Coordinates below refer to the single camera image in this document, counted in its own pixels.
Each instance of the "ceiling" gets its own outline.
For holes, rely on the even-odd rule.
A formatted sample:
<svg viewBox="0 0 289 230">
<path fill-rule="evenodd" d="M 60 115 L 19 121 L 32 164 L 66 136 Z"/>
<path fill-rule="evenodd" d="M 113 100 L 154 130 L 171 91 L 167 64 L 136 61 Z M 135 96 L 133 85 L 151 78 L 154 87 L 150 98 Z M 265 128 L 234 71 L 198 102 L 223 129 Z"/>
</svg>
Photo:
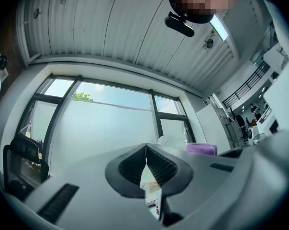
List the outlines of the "ceiling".
<svg viewBox="0 0 289 230">
<path fill-rule="evenodd" d="M 230 36 L 225 42 L 214 36 L 212 49 L 205 47 L 213 30 L 210 23 L 187 23 L 195 31 L 193 38 L 165 26 L 164 18 L 172 11 L 168 0 L 25 0 L 24 11 L 17 13 L 24 21 L 17 26 L 24 25 L 30 57 L 41 53 L 113 58 L 203 92 L 254 44 L 251 35 L 262 26 L 259 8 L 256 0 L 239 0 L 220 15 Z"/>
</svg>

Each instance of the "security camera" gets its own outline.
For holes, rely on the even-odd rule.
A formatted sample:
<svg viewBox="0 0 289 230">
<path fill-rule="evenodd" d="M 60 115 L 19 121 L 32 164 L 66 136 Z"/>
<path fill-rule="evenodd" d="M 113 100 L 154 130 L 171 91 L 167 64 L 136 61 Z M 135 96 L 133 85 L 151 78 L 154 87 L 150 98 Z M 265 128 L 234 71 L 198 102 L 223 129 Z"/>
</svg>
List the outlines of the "security camera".
<svg viewBox="0 0 289 230">
<path fill-rule="evenodd" d="M 178 31 L 187 37 L 193 37 L 194 30 L 190 26 L 184 24 L 185 22 L 186 20 L 175 15 L 172 12 L 170 12 L 168 17 L 165 18 L 165 24 L 167 27 Z"/>
<path fill-rule="evenodd" d="M 165 18 L 166 26 L 187 37 L 194 36 L 193 29 L 185 24 L 187 21 L 197 24 L 205 24 L 210 22 L 213 18 L 213 14 L 193 14 L 193 11 L 184 11 L 181 4 L 177 3 L 177 0 L 169 0 L 169 2 L 177 15 L 170 12 L 168 17 Z"/>
</svg>

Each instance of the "ceiling light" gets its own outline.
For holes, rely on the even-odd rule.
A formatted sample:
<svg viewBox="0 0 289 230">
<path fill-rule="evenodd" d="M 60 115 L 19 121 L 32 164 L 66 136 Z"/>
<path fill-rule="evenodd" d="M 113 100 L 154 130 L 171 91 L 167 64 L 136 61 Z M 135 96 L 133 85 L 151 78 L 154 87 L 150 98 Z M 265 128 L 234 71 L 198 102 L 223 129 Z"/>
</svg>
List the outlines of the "ceiling light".
<svg viewBox="0 0 289 230">
<path fill-rule="evenodd" d="M 211 20 L 211 25 L 215 28 L 215 30 L 217 31 L 217 33 L 219 34 L 219 36 L 223 41 L 227 39 L 228 34 L 226 32 L 226 29 L 224 28 L 224 26 L 222 25 L 222 23 L 220 22 L 220 20 L 217 18 L 216 15 L 213 16 Z"/>
</svg>

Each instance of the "window glass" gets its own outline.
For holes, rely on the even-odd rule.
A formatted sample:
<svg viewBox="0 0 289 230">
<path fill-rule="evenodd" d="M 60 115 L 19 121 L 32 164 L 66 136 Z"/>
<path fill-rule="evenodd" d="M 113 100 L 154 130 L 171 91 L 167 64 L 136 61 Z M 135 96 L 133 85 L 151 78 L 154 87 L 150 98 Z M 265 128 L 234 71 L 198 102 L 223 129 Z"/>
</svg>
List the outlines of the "window glass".
<svg viewBox="0 0 289 230">
<path fill-rule="evenodd" d="M 175 102 L 170 99 L 155 96 L 157 110 L 162 113 L 179 114 Z"/>
<path fill-rule="evenodd" d="M 44 137 L 57 105 L 33 102 L 20 127 L 20 133 L 43 144 Z"/>
<path fill-rule="evenodd" d="M 56 79 L 44 94 L 64 97 L 72 83 L 72 80 Z"/>
<path fill-rule="evenodd" d="M 72 99 L 56 129 L 50 175 L 56 176 L 84 158 L 142 143 L 156 143 L 151 110 Z"/>
<path fill-rule="evenodd" d="M 32 186 L 41 184 L 41 165 L 22 158 L 21 175 Z"/>
<path fill-rule="evenodd" d="M 188 135 L 184 128 L 184 121 L 161 119 L 164 139 L 162 144 L 172 148 L 185 150 Z"/>
<path fill-rule="evenodd" d="M 44 142 L 45 134 L 56 107 L 57 104 L 36 101 L 30 128 L 32 139 Z"/>
<path fill-rule="evenodd" d="M 100 84 L 83 82 L 72 98 L 150 110 L 148 94 Z"/>
<path fill-rule="evenodd" d="M 157 192 L 160 190 L 160 186 L 147 165 L 145 166 L 141 176 L 140 188 L 145 190 L 146 203 L 156 201 Z"/>
</svg>

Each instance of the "corrugated metal ceiling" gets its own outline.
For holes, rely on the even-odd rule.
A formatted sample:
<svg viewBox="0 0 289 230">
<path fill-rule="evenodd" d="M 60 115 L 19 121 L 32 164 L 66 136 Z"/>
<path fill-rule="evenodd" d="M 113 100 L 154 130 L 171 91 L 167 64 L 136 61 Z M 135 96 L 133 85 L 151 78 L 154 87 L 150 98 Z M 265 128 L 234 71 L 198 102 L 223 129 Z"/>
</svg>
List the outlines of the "corrugated metal ceiling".
<svg viewBox="0 0 289 230">
<path fill-rule="evenodd" d="M 243 6 L 249 5 L 242 2 L 238 12 L 230 13 L 225 21 L 232 24 Z M 41 14 L 34 19 L 36 9 Z M 171 10 L 168 0 L 27 0 L 24 13 L 29 53 L 115 58 L 203 91 L 224 65 L 236 59 L 218 36 L 213 37 L 212 49 L 204 46 L 212 33 L 210 24 L 187 23 L 195 30 L 193 38 L 167 28 L 164 18 Z"/>
</svg>

